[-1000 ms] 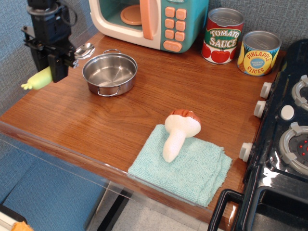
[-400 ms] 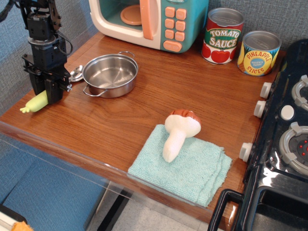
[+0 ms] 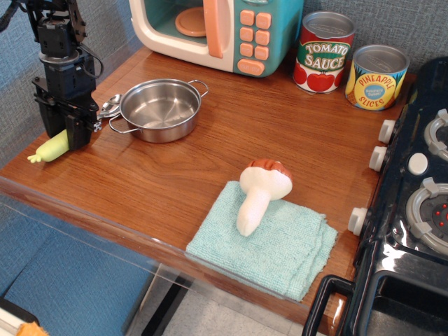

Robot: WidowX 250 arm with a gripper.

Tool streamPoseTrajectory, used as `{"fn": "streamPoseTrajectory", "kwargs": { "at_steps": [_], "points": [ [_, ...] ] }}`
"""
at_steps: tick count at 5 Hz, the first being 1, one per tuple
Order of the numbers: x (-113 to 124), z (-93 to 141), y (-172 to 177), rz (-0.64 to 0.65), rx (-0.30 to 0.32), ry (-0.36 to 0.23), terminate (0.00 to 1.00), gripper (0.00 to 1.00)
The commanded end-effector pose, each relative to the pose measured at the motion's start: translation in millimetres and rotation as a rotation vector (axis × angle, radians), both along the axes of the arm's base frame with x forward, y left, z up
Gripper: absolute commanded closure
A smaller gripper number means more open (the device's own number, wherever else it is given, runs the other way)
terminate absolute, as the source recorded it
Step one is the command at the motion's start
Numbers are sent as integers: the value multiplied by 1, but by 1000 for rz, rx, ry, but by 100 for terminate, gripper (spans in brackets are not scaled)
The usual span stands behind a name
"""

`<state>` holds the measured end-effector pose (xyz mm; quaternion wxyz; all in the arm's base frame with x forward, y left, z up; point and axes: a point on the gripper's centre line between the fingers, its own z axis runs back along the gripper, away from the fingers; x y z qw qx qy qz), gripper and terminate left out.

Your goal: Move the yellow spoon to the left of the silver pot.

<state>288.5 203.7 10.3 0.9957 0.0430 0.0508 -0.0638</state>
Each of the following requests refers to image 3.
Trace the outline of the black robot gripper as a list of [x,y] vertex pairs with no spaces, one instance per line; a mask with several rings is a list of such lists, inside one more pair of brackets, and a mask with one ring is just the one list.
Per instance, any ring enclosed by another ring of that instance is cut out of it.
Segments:
[[96,89],[93,59],[78,59],[63,64],[44,64],[45,76],[35,77],[35,100],[50,138],[67,131],[69,150],[78,150],[90,142],[96,132],[99,107],[92,98]]

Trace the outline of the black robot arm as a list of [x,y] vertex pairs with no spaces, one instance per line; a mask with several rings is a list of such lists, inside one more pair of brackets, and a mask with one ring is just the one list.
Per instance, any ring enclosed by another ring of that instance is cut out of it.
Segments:
[[69,149],[78,150],[100,130],[92,98],[101,60],[83,42],[87,33],[76,1],[12,1],[10,11],[25,12],[40,45],[44,77],[35,77],[35,100],[49,137],[67,132]]

